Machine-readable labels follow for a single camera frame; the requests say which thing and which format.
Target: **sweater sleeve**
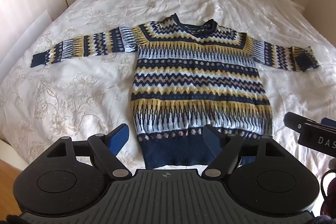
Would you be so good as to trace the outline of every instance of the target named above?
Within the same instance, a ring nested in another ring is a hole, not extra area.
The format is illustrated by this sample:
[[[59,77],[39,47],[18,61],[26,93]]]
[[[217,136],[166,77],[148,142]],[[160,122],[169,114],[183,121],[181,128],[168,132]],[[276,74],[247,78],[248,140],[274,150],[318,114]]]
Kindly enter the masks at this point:
[[[146,43],[139,26],[120,26],[108,32],[81,35],[62,41],[50,50],[33,55],[31,68],[38,65],[51,65],[65,59],[108,55],[112,52],[136,52],[138,46]]]
[[[255,61],[264,65],[292,71],[306,71],[319,67],[311,47],[282,47],[253,38],[252,52]]]

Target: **white duvet cover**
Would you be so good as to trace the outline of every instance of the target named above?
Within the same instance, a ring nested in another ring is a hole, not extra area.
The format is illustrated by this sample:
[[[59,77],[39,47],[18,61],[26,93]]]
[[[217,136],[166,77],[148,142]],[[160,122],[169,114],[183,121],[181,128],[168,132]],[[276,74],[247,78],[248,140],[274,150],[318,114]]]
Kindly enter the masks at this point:
[[[130,139],[118,158],[132,172],[144,168],[130,112],[136,52],[35,68],[30,63],[34,53],[76,35],[135,26],[173,13],[183,23],[203,24],[213,18],[256,39],[313,48],[321,63],[316,70],[257,66],[273,109],[274,138],[320,178],[328,156],[299,146],[298,134],[283,126],[283,116],[292,111],[316,121],[336,118],[336,49],[286,0],[77,0],[25,52],[0,87],[0,131],[19,155],[32,162],[61,136],[85,140],[126,123]]]

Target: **sweater cuff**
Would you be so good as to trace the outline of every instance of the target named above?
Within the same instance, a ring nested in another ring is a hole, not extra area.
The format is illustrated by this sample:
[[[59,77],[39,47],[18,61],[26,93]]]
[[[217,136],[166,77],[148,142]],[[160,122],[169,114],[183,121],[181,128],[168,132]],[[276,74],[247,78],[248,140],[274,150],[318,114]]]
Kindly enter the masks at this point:
[[[294,47],[293,53],[296,64],[303,72],[309,69],[316,69],[320,66],[311,47],[305,49]]]
[[[38,65],[46,65],[47,57],[49,56],[50,50],[46,52],[40,52],[33,55],[33,60],[31,61],[31,68],[36,67]]]

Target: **sweater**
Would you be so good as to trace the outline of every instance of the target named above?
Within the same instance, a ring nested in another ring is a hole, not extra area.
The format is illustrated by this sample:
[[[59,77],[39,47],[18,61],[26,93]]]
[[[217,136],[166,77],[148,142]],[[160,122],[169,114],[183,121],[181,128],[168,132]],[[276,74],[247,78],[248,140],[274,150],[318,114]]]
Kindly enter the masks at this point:
[[[319,66],[310,47],[276,46],[213,19],[182,24],[174,14],[60,42],[35,54],[31,67],[135,51],[131,111],[147,169],[208,165],[206,124],[245,139],[271,136],[272,109],[255,62],[303,72]]]

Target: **grey ribbed panel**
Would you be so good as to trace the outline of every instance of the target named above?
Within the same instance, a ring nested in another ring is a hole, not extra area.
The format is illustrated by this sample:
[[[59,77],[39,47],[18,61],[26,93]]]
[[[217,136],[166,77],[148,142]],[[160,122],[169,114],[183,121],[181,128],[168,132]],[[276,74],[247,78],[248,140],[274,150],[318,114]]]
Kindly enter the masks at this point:
[[[31,224],[304,224],[308,212],[288,218],[257,215],[238,205],[218,181],[196,170],[139,170],[135,178],[111,184],[84,212],[44,218],[24,213]]]

